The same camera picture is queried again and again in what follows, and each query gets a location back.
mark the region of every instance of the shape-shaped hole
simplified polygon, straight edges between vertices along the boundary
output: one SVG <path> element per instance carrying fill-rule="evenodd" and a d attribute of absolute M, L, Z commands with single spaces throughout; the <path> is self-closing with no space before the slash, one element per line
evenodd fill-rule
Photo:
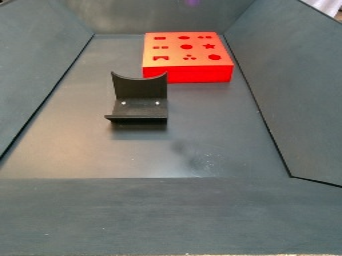
<path fill-rule="evenodd" d="M 154 56 L 154 61 L 157 61 L 157 60 L 159 60 L 159 59 L 162 59 L 162 60 L 170 60 L 170 57 L 169 57 L 169 56 Z"/>
<path fill-rule="evenodd" d="M 205 44 L 206 49 L 215 49 L 215 44 Z"/>
<path fill-rule="evenodd" d="M 190 39 L 190 37 L 189 37 L 189 36 L 179 36 L 178 38 L 179 38 L 179 39 L 182 39 L 182 40 L 187 40 L 187 39 Z"/>
<path fill-rule="evenodd" d="M 183 44 L 183 45 L 181 45 L 181 48 L 185 49 L 185 50 L 190 50 L 190 49 L 193 49 L 193 45 Z"/>
<path fill-rule="evenodd" d="M 221 59 L 222 59 L 218 54 L 210 54 L 210 55 L 209 55 L 209 58 L 210 58 L 211 60 L 221 60 Z"/>
<path fill-rule="evenodd" d="M 197 60 L 197 57 L 193 57 L 191 54 L 187 54 L 187 56 L 183 58 L 183 60 Z"/>

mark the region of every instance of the bin floor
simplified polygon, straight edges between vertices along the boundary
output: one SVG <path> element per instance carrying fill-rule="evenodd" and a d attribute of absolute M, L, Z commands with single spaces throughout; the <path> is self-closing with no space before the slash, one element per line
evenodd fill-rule
<path fill-rule="evenodd" d="M 3 161 L 2 178 L 288 176 L 238 67 L 169 85 L 169 124 L 113 125 L 111 71 L 142 77 L 143 36 L 98 36 Z"/>

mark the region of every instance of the black curved piece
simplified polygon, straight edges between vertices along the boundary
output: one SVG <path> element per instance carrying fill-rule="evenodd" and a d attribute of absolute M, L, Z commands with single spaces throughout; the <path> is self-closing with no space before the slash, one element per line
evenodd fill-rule
<path fill-rule="evenodd" d="M 114 72 L 117 101 L 110 121 L 167 120 L 167 73 L 154 78 L 127 78 Z"/>

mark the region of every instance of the gray plastic surface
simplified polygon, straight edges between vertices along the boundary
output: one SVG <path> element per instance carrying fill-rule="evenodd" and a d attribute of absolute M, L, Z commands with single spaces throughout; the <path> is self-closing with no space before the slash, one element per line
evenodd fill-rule
<path fill-rule="evenodd" d="M 0 254 L 341 255 L 341 198 L 288 177 L 0 180 Z"/>
<path fill-rule="evenodd" d="M 233 25 L 254 0 L 62 0 L 97 34 L 215 31 Z"/>
<path fill-rule="evenodd" d="M 57 1 L 0 7 L 0 156 L 93 33 Z"/>
<path fill-rule="evenodd" d="M 258 0 L 226 37 L 293 176 L 342 185 L 342 25 Z"/>
<path fill-rule="evenodd" d="M 2 163 L 3 178 L 288 177 L 240 69 L 169 85 L 169 124 L 113 125 L 111 71 L 142 77 L 143 36 L 97 36 Z"/>

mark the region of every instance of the red block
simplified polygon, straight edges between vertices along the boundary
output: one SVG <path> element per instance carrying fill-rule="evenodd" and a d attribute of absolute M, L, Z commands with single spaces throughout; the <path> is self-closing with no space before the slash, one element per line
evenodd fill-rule
<path fill-rule="evenodd" d="M 234 63 L 215 32 L 145 36 L 143 77 L 169 72 L 169 83 L 229 82 Z"/>

